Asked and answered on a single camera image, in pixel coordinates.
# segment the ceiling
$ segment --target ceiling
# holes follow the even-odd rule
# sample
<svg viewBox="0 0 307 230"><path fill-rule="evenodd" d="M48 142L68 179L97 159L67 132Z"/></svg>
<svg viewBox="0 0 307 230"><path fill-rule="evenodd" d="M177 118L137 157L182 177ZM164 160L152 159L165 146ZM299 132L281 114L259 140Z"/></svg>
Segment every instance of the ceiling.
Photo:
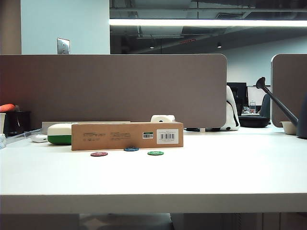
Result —
<svg viewBox="0 0 307 230"><path fill-rule="evenodd" d="M110 0L110 18L307 20L307 0ZM210 53L218 42L229 49L304 35L306 28L110 26L113 54Z"/></svg>

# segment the water bottle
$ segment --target water bottle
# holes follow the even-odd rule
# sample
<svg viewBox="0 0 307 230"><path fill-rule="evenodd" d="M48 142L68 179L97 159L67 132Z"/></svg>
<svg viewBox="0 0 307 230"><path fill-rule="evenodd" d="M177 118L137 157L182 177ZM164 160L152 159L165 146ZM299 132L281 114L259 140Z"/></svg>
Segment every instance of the water bottle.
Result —
<svg viewBox="0 0 307 230"><path fill-rule="evenodd" d="M0 134L0 149L6 147L6 137L3 133Z"/></svg>
<svg viewBox="0 0 307 230"><path fill-rule="evenodd" d="M250 113L251 114L255 114L256 113L256 102L251 100L249 103L249 109L250 109Z"/></svg>

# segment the poker chip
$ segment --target poker chip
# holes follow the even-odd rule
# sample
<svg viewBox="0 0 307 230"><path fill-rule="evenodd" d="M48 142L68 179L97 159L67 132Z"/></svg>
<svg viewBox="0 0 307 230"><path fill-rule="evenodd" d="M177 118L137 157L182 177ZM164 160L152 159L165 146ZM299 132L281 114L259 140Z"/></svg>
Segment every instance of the poker chip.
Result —
<svg viewBox="0 0 307 230"><path fill-rule="evenodd" d="M161 151L150 151L147 154L152 155L152 156L159 156L159 155L163 155L164 153Z"/></svg>
<svg viewBox="0 0 307 230"><path fill-rule="evenodd" d="M107 152L93 152L93 153L91 153L92 157L103 157L103 156L106 156L106 155L107 155Z"/></svg>
<svg viewBox="0 0 307 230"><path fill-rule="evenodd" d="M139 148L137 147L129 147L129 148L125 148L124 151L127 151L127 152L133 152L133 151L137 151L139 150Z"/></svg>

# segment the cardboard box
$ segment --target cardboard box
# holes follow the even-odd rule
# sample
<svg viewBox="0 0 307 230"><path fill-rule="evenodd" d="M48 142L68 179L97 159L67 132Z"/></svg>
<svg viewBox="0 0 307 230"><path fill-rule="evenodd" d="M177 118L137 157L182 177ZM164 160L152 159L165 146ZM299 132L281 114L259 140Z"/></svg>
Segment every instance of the cardboard box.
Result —
<svg viewBox="0 0 307 230"><path fill-rule="evenodd" d="M131 122L71 126L71 150L107 150L127 147L183 147L183 124L180 122Z"/></svg>

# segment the small bowl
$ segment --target small bowl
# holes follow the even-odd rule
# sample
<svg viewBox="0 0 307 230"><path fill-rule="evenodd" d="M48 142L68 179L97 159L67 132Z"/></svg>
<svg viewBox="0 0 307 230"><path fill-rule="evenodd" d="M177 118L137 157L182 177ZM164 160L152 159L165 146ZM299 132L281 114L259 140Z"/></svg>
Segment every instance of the small bowl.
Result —
<svg viewBox="0 0 307 230"><path fill-rule="evenodd" d="M291 123L291 121L281 121L285 134L296 135L296 127Z"/></svg>

